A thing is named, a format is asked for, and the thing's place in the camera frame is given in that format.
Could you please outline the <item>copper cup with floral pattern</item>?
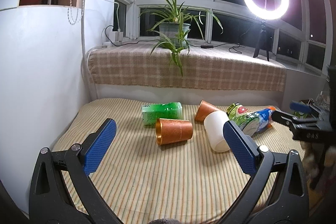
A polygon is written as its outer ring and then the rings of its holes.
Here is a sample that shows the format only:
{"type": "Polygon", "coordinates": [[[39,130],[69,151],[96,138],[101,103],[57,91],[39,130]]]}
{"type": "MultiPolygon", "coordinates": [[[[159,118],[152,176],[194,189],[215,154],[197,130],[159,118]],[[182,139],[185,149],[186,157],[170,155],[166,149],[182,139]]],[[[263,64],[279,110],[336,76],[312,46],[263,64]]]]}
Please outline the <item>copper cup with floral pattern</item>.
{"type": "Polygon", "coordinates": [[[198,106],[194,120],[196,122],[204,122],[205,118],[215,111],[220,111],[220,109],[205,100],[202,100],[198,106]]]}

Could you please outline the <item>green grapefruit drink cup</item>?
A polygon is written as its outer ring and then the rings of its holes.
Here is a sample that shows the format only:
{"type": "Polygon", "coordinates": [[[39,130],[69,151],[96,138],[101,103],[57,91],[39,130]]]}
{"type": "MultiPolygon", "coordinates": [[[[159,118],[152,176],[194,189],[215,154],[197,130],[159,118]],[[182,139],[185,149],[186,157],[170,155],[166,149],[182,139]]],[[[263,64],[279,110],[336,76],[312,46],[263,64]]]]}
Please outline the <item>green grapefruit drink cup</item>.
{"type": "Polygon", "coordinates": [[[229,120],[234,121],[236,125],[248,136],[252,136],[257,132],[259,127],[259,117],[257,114],[252,113],[243,106],[236,102],[231,104],[226,114],[229,120]]]}

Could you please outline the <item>white plastic cup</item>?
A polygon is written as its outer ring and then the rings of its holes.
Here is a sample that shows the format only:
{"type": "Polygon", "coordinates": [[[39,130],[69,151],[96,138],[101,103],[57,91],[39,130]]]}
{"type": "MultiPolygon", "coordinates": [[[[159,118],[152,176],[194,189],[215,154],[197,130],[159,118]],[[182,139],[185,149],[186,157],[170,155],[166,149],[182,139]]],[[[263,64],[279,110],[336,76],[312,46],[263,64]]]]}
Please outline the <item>white plastic cup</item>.
{"type": "Polygon", "coordinates": [[[210,113],[204,119],[209,144],[215,152],[222,153],[230,150],[223,135],[224,124],[227,121],[229,121],[227,114],[220,110],[210,113]]]}

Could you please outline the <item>copper cup lying sideways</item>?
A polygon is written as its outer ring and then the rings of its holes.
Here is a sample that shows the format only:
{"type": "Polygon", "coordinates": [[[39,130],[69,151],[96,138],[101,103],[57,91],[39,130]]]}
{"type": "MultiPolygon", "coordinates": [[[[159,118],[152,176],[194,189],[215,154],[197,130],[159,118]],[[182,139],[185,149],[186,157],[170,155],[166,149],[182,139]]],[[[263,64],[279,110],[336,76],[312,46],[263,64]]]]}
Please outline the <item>copper cup lying sideways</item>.
{"type": "Polygon", "coordinates": [[[155,123],[157,145],[188,141],[193,137],[193,124],[188,120],[157,119],[155,123]]]}

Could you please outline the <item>blue white drink bottle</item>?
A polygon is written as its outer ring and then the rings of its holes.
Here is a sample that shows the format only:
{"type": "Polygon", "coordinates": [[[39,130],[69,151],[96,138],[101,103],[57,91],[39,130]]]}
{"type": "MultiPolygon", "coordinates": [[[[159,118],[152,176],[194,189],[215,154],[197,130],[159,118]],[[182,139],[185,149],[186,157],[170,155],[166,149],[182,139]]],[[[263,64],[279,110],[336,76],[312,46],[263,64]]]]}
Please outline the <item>blue white drink bottle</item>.
{"type": "Polygon", "coordinates": [[[272,123],[272,113],[276,111],[274,106],[268,106],[265,109],[256,111],[255,114],[259,118],[259,125],[256,132],[265,130],[272,123]]]}

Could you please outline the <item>striped beige table mat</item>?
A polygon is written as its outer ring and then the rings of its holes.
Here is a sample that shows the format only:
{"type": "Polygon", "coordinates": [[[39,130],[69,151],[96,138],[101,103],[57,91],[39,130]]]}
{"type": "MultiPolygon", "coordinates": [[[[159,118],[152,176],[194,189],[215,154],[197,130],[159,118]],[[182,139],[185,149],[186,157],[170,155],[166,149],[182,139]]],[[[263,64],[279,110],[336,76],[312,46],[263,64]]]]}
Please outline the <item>striped beige table mat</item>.
{"type": "Polygon", "coordinates": [[[90,175],[107,205],[124,223],[170,218],[215,223],[249,180],[231,151],[211,149],[205,127],[194,120],[195,105],[183,105],[193,126],[190,140],[158,145],[154,126],[142,121],[141,101],[105,98],[84,105],[55,143],[55,152],[82,143],[111,118],[116,137],[90,175]]]}

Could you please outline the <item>green tissue pack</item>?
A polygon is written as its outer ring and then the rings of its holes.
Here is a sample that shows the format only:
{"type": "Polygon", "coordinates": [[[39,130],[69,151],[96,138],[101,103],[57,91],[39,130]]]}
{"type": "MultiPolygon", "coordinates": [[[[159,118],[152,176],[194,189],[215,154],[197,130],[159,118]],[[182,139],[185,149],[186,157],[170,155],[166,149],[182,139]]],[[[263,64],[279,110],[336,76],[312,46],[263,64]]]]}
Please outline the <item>green tissue pack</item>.
{"type": "Polygon", "coordinates": [[[142,121],[144,125],[155,124],[157,119],[183,119],[180,102],[142,105],[142,121]]]}

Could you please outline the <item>plaid beige cloth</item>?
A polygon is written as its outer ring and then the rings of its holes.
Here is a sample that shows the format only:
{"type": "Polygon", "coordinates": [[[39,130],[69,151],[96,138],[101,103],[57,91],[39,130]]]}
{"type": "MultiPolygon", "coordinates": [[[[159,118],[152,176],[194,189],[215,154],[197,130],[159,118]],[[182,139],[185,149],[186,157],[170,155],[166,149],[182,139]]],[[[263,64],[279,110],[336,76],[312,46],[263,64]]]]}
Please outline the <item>plaid beige cloth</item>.
{"type": "Polygon", "coordinates": [[[284,65],[265,57],[192,47],[174,61],[170,50],[149,43],[93,50],[88,70],[98,85],[283,92],[286,82],[284,65]]]}

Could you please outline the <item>white power strip with chargers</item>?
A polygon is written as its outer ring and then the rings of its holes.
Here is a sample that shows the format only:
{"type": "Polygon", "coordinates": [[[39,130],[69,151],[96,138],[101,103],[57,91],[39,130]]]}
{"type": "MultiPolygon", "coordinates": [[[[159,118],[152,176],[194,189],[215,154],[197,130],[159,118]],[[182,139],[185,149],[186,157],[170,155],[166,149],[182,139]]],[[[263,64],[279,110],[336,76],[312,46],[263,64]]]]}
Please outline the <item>white power strip with chargers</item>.
{"type": "Polygon", "coordinates": [[[106,28],[104,30],[104,35],[106,38],[106,41],[103,42],[104,47],[122,46],[123,32],[120,29],[118,29],[117,31],[108,31],[108,29],[106,28]]]}

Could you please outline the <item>potted spider plant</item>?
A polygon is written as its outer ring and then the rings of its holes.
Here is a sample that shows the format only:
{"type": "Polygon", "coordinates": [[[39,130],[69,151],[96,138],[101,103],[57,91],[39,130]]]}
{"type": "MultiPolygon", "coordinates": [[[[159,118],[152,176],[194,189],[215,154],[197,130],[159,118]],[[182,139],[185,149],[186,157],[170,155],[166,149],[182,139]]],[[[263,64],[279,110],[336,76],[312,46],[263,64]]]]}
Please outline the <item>potted spider plant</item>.
{"type": "Polygon", "coordinates": [[[182,61],[180,53],[183,50],[189,50],[190,44],[188,35],[191,31],[191,24],[195,23],[201,37],[204,37],[204,32],[201,29],[202,17],[211,16],[220,30],[223,26],[218,17],[208,9],[202,9],[198,14],[188,12],[189,7],[184,3],[178,4],[177,0],[164,0],[165,5],[162,7],[156,6],[154,9],[144,11],[141,14],[150,14],[157,16],[160,20],[148,29],[149,32],[155,32],[158,35],[156,44],[151,49],[154,52],[157,48],[163,48],[170,51],[170,62],[174,63],[183,74],[182,61]]]}

